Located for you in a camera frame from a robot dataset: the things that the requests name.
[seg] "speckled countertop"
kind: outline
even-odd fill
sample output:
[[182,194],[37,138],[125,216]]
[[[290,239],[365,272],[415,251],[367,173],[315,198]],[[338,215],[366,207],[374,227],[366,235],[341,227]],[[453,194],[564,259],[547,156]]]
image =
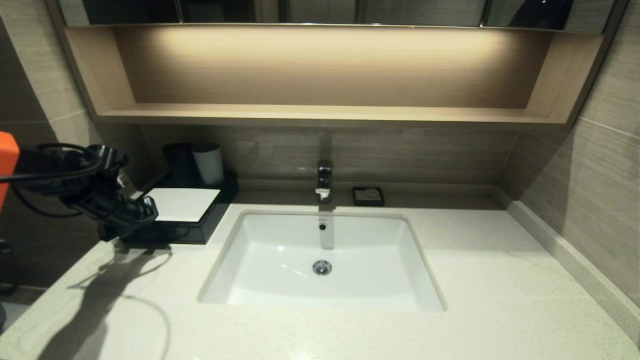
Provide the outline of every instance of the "speckled countertop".
[[234,204],[207,245],[173,245],[170,255],[115,255],[113,243],[99,243],[0,337],[0,358],[640,358],[569,273],[499,209],[335,210],[406,216],[443,293],[443,313],[200,303],[237,217],[253,210],[317,208]]

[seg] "undermount sink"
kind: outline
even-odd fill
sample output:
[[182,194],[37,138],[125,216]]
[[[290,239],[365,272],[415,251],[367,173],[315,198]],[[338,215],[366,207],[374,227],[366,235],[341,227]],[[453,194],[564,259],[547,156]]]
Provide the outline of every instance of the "undermount sink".
[[244,214],[200,301],[444,311],[402,218]]

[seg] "chrome faucet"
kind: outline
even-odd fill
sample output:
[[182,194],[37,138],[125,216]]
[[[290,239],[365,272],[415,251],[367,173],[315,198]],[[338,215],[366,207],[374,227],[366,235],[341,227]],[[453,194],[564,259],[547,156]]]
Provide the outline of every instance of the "chrome faucet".
[[331,173],[333,172],[333,162],[331,160],[318,161],[318,186],[316,194],[318,203],[328,204],[331,202]]

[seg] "drain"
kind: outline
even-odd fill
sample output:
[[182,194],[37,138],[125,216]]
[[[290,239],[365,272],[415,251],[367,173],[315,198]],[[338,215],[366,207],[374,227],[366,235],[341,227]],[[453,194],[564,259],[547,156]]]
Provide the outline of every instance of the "drain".
[[332,270],[331,263],[326,260],[319,260],[314,263],[314,272],[318,275],[329,275]]

